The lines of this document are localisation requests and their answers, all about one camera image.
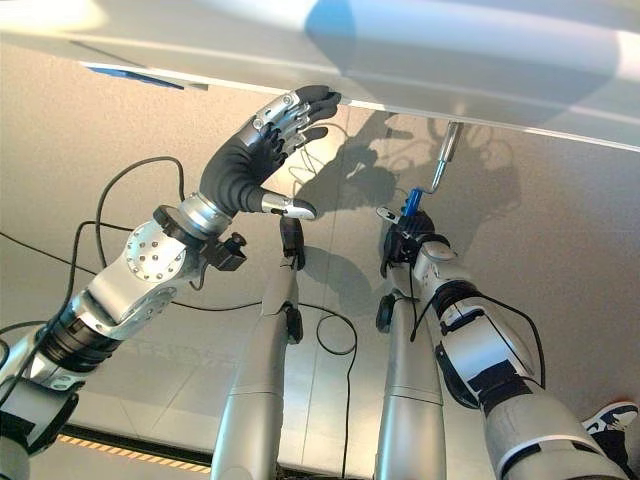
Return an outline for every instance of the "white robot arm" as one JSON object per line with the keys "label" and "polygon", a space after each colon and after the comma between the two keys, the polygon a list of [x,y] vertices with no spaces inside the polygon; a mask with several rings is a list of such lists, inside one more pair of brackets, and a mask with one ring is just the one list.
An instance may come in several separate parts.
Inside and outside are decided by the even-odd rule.
{"label": "white robot arm", "polygon": [[326,135],[307,127],[333,116],[339,100],[325,86],[307,86],[258,111],[210,160],[199,192],[178,208],[158,207],[60,316],[11,347],[0,368],[0,478],[28,478],[28,457],[55,440],[87,377],[180,287],[206,265],[231,271],[242,264],[244,239],[219,240],[238,211],[315,217],[310,204],[261,184],[296,148]]}
{"label": "white robot arm", "polygon": [[[496,478],[626,478],[575,416],[533,379],[533,361],[526,344],[502,319],[498,306],[471,282],[447,239],[435,233],[431,219],[422,211],[400,217],[380,209],[379,214],[394,223],[387,234],[381,271],[384,275],[391,271],[392,280],[397,283],[397,278],[406,277],[393,276],[394,271],[402,269],[406,273],[411,269],[418,291],[427,306],[435,310],[442,332],[435,345],[437,363],[453,398],[465,407],[482,410],[487,450]],[[406,287],[401,290],[408,295]],[[391,327],[392,335],[397,335],[400,330],[394,330],[393,323],[402,323],[403,315],[399,312],[396,318],[394,303],[392,297],[383,297],[377,325],[381,331]],[[406,324],[408,302],[402,303]],[[414,382],[413,391],[404,394],[405,403],[400,406],[389,391],[388,376],[376,478],[444,479],[443,436],[431,438],[429,444],[413,443],[411,451],[418,458],[413,463],[403,458],[406,455],[401,449],[394,449],[399,442],[407,445],[411,443],[408,439],[424,438],[425,429],[442,432],[442,401],[438,397],[439,382],[433,378],[433,361],[425,360],[426,353],[422,357],[416,353],[415,343],[412,344],[415,328],[410,337],[406,337],[407,331],[405,325],[405,338],[394,337],[392,354],[401,358],[390,357],[390,365],[393,362],[392,383],[404,376],[405,384]],[[407,375],[412,369],[421,370],[416,361],[423,362],[431,378],[415,383],[416,376]],[[403,418],[404,432],[390,428],[388,420],[392,417]],[[431,461],[426,464],[420,458]]]}

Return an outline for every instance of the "metal joint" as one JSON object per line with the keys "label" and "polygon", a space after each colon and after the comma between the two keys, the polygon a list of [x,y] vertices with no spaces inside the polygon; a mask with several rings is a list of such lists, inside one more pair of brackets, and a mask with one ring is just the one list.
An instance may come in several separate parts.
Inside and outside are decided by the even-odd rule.
{"label": "metal joint", "polygon": [[220,235],[231,225],[231,217],[200,192],[189,195],[178,206],[178,210],[189,223],[207,236]]}

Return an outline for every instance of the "gray floor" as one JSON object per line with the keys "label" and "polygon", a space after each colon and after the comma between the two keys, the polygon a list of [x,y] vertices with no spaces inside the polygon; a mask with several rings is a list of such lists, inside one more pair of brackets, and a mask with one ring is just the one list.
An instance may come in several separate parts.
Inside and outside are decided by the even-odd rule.
{"label": "gray floor", "polygon": [[[174,91],[92,74],[62,59],[2,45],[1,229],[68,257],[75,225],[94,215],[106,181],[142,158],[181,159],[187,190],[210,155],[269,97],[225,88]],[[301,298],[350,316],[360,338],[353,373],[348,471],[373,468],[387,338],[373,325],[383,225],[375,207],[398,207],[424,184],[445,123],[341,107],[328,139],[271,181],[321,211],[305,224],[308,268]],[[441,191],[424,201],[476,283],[538,322],[548,387],[578,417],[608,401],[640,400],[640,154],[509,130],[469,127]],[[105,220],[134,226],[175,204],[173,167],[140,170],[116,186]],[[278,261],[277,219],[241,215],[234,229],[249,260],[234,274],[211,271],[204,291],[181,300],[208,306],[260,298]],[[89,234],[80,262],[97,268]],[[108,258],[126,237],[107,233]],[[48,318],[67,270],[0,239],[0,321]],[[78,287],[90,276],[79,274]],[[255,310],[203,314],[168,309],[124,344],[83,391],[75,421],[161,441],[211,448],[225,392]],[[328,356],[303,311],[304,342],[287,357],[285,463],[337,471],[348,359]],[[517,319],[515,328],[533,347]],[[350,341],[329,321],[328,341]],[[491,478],[476,412],[445,406],[450,479]],[[628,434],[640,467],[640,427]]]}

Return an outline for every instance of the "robotic hand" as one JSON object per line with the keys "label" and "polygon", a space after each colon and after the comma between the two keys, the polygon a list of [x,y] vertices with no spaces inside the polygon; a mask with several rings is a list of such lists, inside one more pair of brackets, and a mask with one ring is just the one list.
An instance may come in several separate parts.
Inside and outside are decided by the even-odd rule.
{"label": "robotic hand", "polygon": [[200,192],[222,212],[271,212],[313,219],[312,205],[265,190],[260,185],[306,143],[324,137],[326,127],[307,127],[336,114],[340,94],[314,85],[276,98],[258,111],[213,156]]}
{"label": "robotic hand", "polygon": [[328,87],[307,86],[258,111],[209,161],[199,192],[178,208],[158,207],[59,317],[11,347],[0,368],[1,478],[28,478],[28,456],[55,440],[86,378],[161,313],[178,288],[207,265],[232,271],[242,264],[242,236],[219,240],[239,211],[315,217],[310,204],[261,184],[296,148],[327,134],[307,127],[335,115],[339,101]]}

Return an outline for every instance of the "silver cylinder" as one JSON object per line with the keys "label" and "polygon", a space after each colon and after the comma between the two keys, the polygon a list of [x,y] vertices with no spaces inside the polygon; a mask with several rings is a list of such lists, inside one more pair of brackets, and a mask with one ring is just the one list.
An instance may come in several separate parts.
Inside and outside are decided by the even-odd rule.
{"label": "silver cylinder", "polygon": [[220,235],[231,225],[231,217],[200,192],[192,193],[185,198],[178,210],[189,223],[205,235]]}
{"label": "silver cylinder", "polygon": [[286,346],[286,314],[261,316],[227,396],[211,462],[212,480],[275,478]]}
{"label": "silver cylinder", "polygon": [[[390,274],[398,285],[408,271],[394,268]],[[411,343],[412,328],[411,303],[397,302],[376,455],[379,480],[446,478],[442,392],[431,335],[423,325]]]}
{"label": "silver cylinder", "polygon": [[29,479],[29,455],[22,445],[7,437],[0,437],[0,477]]}

